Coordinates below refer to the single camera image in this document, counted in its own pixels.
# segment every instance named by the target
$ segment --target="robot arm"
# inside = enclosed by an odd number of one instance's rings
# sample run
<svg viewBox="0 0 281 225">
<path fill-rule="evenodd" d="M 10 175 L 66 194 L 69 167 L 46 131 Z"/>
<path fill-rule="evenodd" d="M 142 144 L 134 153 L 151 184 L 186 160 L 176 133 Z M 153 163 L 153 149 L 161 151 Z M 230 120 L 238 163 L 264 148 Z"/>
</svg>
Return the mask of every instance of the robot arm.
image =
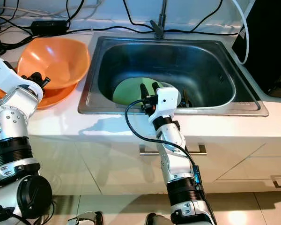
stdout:
<svg viewBox="0 0 281 225">
<path fill-rule="evenodd" d="M 0 89 L 7 93 L 0 101 L 0 224 L 38 218 L 51 204 L 52 190 L 38 175 L 40 164 L 33 158 L 27 131 L 49 81 L 39 73 L 21 78 L 0 59 Z"/>
<path fill-rule="evenodd" d="M 177 106 L 178 90 L 173 87 L 157 88 L 156 95 L 149 96 L 141 85 L 143 109 L 149 115 L 159 140 L 185 147 L 185 137 L 177 121 L 173 121 Z M 171 220 L 175 224 L 212 224 L 216 221 L 205 198 L 199 167 L 186 154 L 172 145 L 158 143 L 161 169 L 171 203 Z"/>
</svg>

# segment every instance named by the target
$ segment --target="floor tile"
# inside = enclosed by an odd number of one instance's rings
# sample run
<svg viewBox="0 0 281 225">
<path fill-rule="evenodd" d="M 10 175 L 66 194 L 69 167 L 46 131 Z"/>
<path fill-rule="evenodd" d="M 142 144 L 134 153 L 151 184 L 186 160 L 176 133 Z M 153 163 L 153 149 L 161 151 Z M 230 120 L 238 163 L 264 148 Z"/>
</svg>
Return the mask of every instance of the floor tile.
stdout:
<svg viewBox="0 0 281 225">
<path fill-rule="evenodd" d="M 218 225 L 266 225 L 254 193 L 209 194 Z"/>
<path fill-rule="evenodd" d="M 102 211 L 105 225 L 144 225 L 148 213 L 155 212 L 170 218 L 167 195 L 84 195 L 78 214 Z"/>
<path fill-rule="evenodd" d="M 218 225 L 266 225 L 253 193 L 209 194 L 207 198 Z M 66 225 L 76 212 L 86 211 L 102 211 L 105 225 L 144 225 L 150 212 L 170 218 L 167 195 L 82 195 L 80 200 L 79 196 L 57 196 L 55 202 L 58 206 L 49 225 Z"/>
<path fill-rule="evenodd" d="M 76 217 L 79 198 L 79 195 L 54 196 L 54 216 L 46 225 L 67 225 L 69 219 Z"/>
<path fill-rule="evenodd" d="M 267 225 L 281 225 L 281 191 L 255 193 Z"/>
</svg>

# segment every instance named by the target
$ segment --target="stainless steel sink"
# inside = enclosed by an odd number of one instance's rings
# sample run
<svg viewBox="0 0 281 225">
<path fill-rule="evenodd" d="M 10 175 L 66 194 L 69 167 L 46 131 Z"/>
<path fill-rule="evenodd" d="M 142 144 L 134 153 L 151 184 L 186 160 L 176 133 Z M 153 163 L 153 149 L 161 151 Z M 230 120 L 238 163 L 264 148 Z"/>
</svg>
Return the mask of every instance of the stainless steel sink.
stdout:
<svg viewBox="0 0 281 225">
<path fill-rule="evenodd" d="M 132 77 L 175 86 L 189 99 L 178 114 L 268 115 L 221 42 L 122 37 L 98 39 L 78 111 L 123 113 L 126 106 L 113 102 L 112 95 Z"/>
</svg>

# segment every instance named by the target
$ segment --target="backsplash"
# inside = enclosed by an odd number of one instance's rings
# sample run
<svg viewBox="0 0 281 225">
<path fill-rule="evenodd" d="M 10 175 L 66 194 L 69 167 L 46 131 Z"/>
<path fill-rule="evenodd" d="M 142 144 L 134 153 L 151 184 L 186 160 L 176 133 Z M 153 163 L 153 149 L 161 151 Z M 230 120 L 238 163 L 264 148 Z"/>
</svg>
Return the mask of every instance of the backsplash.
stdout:
<svg viewBox="0 0 281 225">
<path fill-rule="evenodd" d="M 243 11 L 245 11 L 252 0 L 238 0 Z M 149 22 L 153 19 L 158 21 L 160 14 L 162 0 L 126 0 L 132 19 L 137 22 Z M 78 7 L 79 0 L 69 0 L 69 7 Z M 97 0 L 86 0 L 83 6 L 96 4 Z M 198 21 L 203 19 L 206 15 L 214 11 L 219 5 L 220 0 L 168 0 L 167 5 L 167 19 L 166 27 L 168 28 L 189 28 L 191 29 Z M 16 0 L 9 0 L 6 2 L 7 7 L 16 7 Z M 41 10 L 49 13 L 56 13 L 66 8 L 66 0 L 20 0 L 19 8 L 28 10 Z M 75 9 L 70 10 L 70 14 L 73 14 Z M 72 29 L 81 27 L 82 23 L 87 24 L 93 20 L 113 21 L 116 24 L 123 24 L 128 21 L 128 17 L 123 5 L 122 0 L 103 0 L 102 4 L 97 8 L 96 13 L 89 19 L 81 20 L 79 18 L 86 18 L 92 12 L 93 8 L 82 8 L 80 13 L 73 20 Z M 16 15 L 23 15 L 25 12 L 18 10 Z M 13 10 L 6 10 L 4 15 L 12 15 Z M 15 19 L 14 22 L 24 24 L 30 23 L 27 16 L 20 19 Z M 208 18 L 199 28 L 198 31 L 210 31 L 206 29 L 206 25 L 217 25 L 213 27 L 214 31 L 220 32 L 223 27 L 239 27 L 240 15 L 237 12 L 236 7 L 231 0 L 224 0 L 221 8 L 211 18 Z"/>
</svg>

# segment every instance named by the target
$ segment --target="orange bowl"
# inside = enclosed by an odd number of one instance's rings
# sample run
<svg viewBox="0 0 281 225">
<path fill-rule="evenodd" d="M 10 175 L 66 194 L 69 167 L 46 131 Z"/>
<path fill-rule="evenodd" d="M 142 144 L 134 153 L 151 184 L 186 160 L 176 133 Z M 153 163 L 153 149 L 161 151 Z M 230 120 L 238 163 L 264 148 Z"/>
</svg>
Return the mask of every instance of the orange bowl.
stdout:
<svg viewBox="0 0 281 225">
<path fill-rule="evenodd" d="M 45 89 L 62 89 L 78 83 L 90 65 L 88 47 L 76 40 L 61 37 L 39 37 L 22 52 L 17 65 L 19 76 L 40 72 L 51 81 Z"/>
<path fill-rule="evenodd" d="M 55 105 L 65 98 L 67 98 L 77 87 L 77 83 L 66 88 L 58 90 L 45 90 L 42 101 L 38 104 L 37 109 L 45 109 L 49 106 Z M 0 89 L 0 98 L 5 96 L 5 92 Z"/>
</svg>

